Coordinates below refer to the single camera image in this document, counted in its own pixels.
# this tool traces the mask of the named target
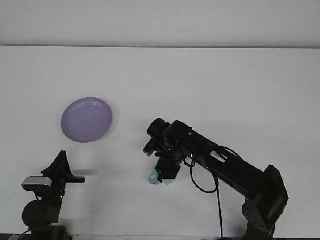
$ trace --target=black cable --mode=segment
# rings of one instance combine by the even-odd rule
[[[22,234],[19,236],[18,240],[22,240],[22,237],[23,237],[24,235],[26,235],[27,233],[29,233],[29,232],[31,232],[31,231],[28,230],[28,231],[25,231],[24,233],[22,233]]]
[[[241,160],[243,160],[242,157],[241,157],[238,153],[236,153],[235,151],[233,151],[231,148],[226,147],[226,146],[221,146],[220,148],[223,148],[223,149],[225,149],[225,150],[228,150],[229,152],[233,153],[236,157],[238,157],[238,158],[240,158]]]
[[[219,179],[218,177],[214,174],[213,171],[211,171],[212,173],[212,176],[213,176],[213,180],[214,180],[214,183],[215,183],[215,189],[212,190],[212,191],[207,191],[207,190],[204,190],[202,189],[195,181],[194,179],[194,176],[193,176],[193,172],[192,172],[192,168],[196,165],[196,162],[194,160],[192,160],[191,164],[187,163],[186,160],[183,161],[183,163],[190,168],[190,177],[191,177],[191,180],[193,182],[193,184],[200,190],[202,191],[203,193],[206,193],[206,194],[213,194],[216,192],[216,195],[217,195],[217,201],[218,201],[218,208],[219,208],[219,219],[220,219],[220,238],[218,238],[217,240],[231,240],[230,238],[227,238],[227,237],[223,237],[224,236],[224,228],[223,228],[223,219],[222,219],[222,211],[221,211],[221,201],[220,201],[220,191],[219,191]]]

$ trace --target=white surface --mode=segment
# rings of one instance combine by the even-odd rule
[[[320,1],[0,0],[0,43],[320,47]]]
[[[216,195],[182,167],[170,186],[150,185],[157,159],[143,154],[158,117],[180,120],[261,170],[275,165],[289,202],[276,237],[320,235],[320,50],[0,47],[0,232],[24,232],[34,199],[21,188],[60,150],[84,184],[68,184],[60,223],[71,234],[218,236]],[[76,143],[60,128],[65,108],[98,97],[112,131]],[[196,181],[211,189],[200,167]],[[242,236],[244,197],[224,183],[226,236]]]
[[[106,235],[78,235],[75,240],[218,240],[219,237],[190,237],[190,236],[106,236]]]

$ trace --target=plate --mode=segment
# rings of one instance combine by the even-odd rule
[[[88,143],[103,137],[109,131],[112,120],[112,110],[105,101],[86,97],[66,108],[61,118],[61,129],[69,139]]]

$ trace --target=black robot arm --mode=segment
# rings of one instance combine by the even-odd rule
[[[245,197],[242,206],[248,221],[246,240],[271,240],[275,224],[289,199],[280,172],[272,165],[265,171],[244,161],[227,147],[208,140],[183,122],[158,118],[148,128],[151,140],[144,153],[160,157],[156,181],[174,179],[186,158],[215,174]]]
[[[41,173],[42,176],[27,177],[22,183],[24,190],[34,192],[37,197],[22,213],[22,220],[31,232],[26,239],[71,240],[65,226],[52,224],[58,223],[66,184],[84,183],[86,179],[72,174],[65,151],[61,151],[54,162]]]

